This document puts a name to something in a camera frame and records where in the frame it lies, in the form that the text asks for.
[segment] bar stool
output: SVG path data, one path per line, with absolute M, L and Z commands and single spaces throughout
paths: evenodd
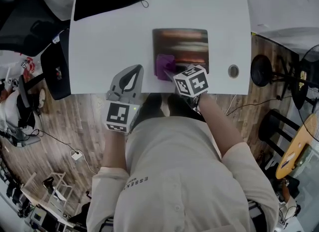
M 285 152 L 270 139 L 275 133 L 278 133 L 289 142 L 293 140 L 290 135 L 279 128 L 281 121 L 289 125 L 291 128 L 295 129 L 296 131 L 298 131 L 300 128 L 299 125 L 281 115 L 276 110 L 271 110 L 266 114 L 260 124 L 258 137 L 261 141 L 266 142 L 270 147 L 274 149 L 274 151 L 276 151 L 282 157 Z
M 292 138 L 290 135 L 279 128 L 280 122 L 284 122 L 285 124 L 296 130 L 297 133 L 294 138 Z M 316 128 L 316 115 L 311 114 L 305 121 L 305 124 L 307 123 L 311 123 L 314 128 Z M 284 152 L 277 144 L 275 144 L 270 139 L 275 133 L 279 133 L 287 141 L 290 142 L 290 145 L 286 152 Z M 295 162 L 301 155 L 303 149 L 305 149 L 305 146 L 311 145 L 313 141 L 311 134 L 307 131 L 304 125 L 297 125 L 293 121 L 281 115 L 276 110 L 271 110 L 266 114 L 260 124 L 258 137 L 261 141 L 266 142 L 282 157 L 276 171 L 277 179 L 284 178 L 295 168 Z

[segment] office chair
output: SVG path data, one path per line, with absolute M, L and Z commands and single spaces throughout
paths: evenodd
M 69 29 L 60 34 L 60 42 L 51 44 L 41 55 L 43 73 L 24 81 L 23 75 L 19 77 L 19 92 L 26 108 L 30 107 L 28 90 L 45 79 L 50 94 L 54 100 L 63 99 L 71 94 L 69 78 Z
M 68 219 L 68 222 L 75 224 L 74 228 L 79 232 L 87 231 L 86 218 L 88 216 L 90 204 L 91 202 L 84 204 L 81 207 L 81 213 Z
M 70 20 L 58 19 L 44 0 L 0 2 L 0 50 L 11 50 L 28 56 L 41 55 L 43 73 L 29 82 L 19 78 L 19 92 L 26 108 L 30 107 L 27 92 L 46 80 L 54 100 L 71 94 L 68 69 Z M 57 36 L 60 41 L 52 42 Z

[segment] sleeve cuff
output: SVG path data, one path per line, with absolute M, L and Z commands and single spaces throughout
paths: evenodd
M 110 168 L 110 167 L 101 167 L 100 171 L 94 177 L 120 177 L 128 178 L 129 174 L 123 168 Z

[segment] purple object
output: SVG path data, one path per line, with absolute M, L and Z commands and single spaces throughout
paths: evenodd
M 169 54 L 159 54 L 156 58 L 155 75 L 159 80 L 170 81 L 166 75 L 165 70 L 176 72 L 175 56 Z

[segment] black chair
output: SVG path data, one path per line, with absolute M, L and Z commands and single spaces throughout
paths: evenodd
M 280 122 L 283 122 L 295 129 L 299 130 L 300 126 L 285 116 L 281 115 L 277 110 L 270 110 L 265 117 L 263 118 L 259 131 L 258 137 L 261 141 L 266 142 L 274 151 L 276 151 L 281 157 L 285 154 L 285 152 L 271 140 L 271 137 L 278 133 L 283 136 L 287 141 L 291 142 L 293 138 L 285 133 L 282 129 L 280 129 Z
M 68 69 L 70 20 L 58 19 L 44 0 L 0 2 L 0 50 L 11 50 L 28 56 L 41 55 L 43 73 L 29 82 L 19 78 L 19 92 L 26 108 L 30 107 L 27 92 L 46 80 L 54 100 L 71 94 Z M 52 41 L 57 36 L 60 41 Z
M 88 216 L 90 204 L 91 204 L 91 202 L 84 204 L 81 208 L 81 213 L 68 219 L 68 222 L 75 224 L 74 228 L 77 231 L 80 231 L 80 232 L 87 231 L 86 218 Z

